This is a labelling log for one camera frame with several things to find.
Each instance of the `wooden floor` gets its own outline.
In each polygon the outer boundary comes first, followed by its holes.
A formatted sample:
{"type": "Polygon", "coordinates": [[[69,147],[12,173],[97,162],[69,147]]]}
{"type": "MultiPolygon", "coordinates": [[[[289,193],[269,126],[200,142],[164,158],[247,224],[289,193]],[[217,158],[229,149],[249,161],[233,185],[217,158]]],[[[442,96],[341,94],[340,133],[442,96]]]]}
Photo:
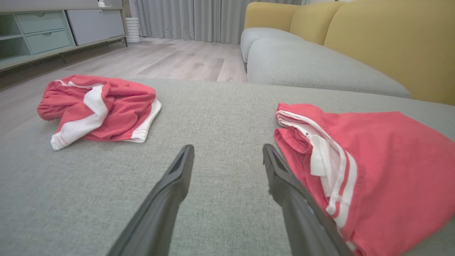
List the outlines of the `wooden floor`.
{"type": "Polygon", "coordinates": [[[173,39],[116,43],[0,75],[0,138],[39,118],[47,84],[70,75],[246,82],[240,45],[173,39]]]}

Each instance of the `curtain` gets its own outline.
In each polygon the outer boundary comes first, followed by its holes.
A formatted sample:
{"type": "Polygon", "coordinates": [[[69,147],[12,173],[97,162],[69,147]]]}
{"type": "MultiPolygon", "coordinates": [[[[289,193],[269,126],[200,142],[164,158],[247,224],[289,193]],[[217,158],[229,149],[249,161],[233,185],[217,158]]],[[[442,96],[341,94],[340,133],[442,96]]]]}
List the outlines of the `curtain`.
{"type": "Polygon", "coordinates": [[[247,5],[251,2],[301,5],[302,0],[222,0],[221,43],[240,43],[240,36],[245,25],[247,5]]]}
{"type": "Polygon", "coordinates": [[[302,0],[135,0],[141,35],[240,43],[251,2],[301,4],[302,0]]]}

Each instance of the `green drawer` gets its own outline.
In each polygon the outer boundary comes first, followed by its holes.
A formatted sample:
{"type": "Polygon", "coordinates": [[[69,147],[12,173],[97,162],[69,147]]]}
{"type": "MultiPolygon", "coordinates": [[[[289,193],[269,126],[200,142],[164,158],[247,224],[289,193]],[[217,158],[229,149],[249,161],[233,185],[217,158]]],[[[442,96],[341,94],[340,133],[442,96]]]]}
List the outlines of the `green drawer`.
{"type": "Polygon", "coordinates": [[[27,43],[33,54],[50,51],[70,45],[66,31],[49,32],[34,36],[26,36],[27,43]]]}
{"type": "Polygon", "coordinates": [[[16,14],[24,34],[64,28],[60,12],[16,14]]]}

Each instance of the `ribbed white planter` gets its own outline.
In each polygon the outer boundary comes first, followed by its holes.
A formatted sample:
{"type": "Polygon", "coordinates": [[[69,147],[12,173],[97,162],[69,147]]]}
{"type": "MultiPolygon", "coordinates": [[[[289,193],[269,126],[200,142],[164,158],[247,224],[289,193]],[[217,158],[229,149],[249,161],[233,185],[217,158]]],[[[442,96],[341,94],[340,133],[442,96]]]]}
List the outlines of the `ribbed white planter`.
{"type": "Polygon", "coordinates": [[[128,35],[126,36],[128,43],[140,43],[139,18],[126,18],[126,27],[128,28],[128,35]]]}

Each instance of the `folded red clothing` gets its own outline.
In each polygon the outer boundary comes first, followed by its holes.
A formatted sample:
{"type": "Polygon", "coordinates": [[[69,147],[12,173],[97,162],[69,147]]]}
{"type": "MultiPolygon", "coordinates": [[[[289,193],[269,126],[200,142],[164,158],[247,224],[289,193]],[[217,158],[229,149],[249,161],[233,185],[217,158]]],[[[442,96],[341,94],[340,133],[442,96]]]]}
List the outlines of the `folded red clothing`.
{"type": "Polygon", "coordinates": [[[161,109],[153,88],[117,78],[73,75],[49,83],[38,106],[44,120],[61,118],[54,150],[79,138],[144,142],[161,109]]]}
{"type": "Polygon", "coordinates": [[[455,214],[455,143],[399,113],[280,103],[275,140],[361,255],[400,255],[455,214]]]}

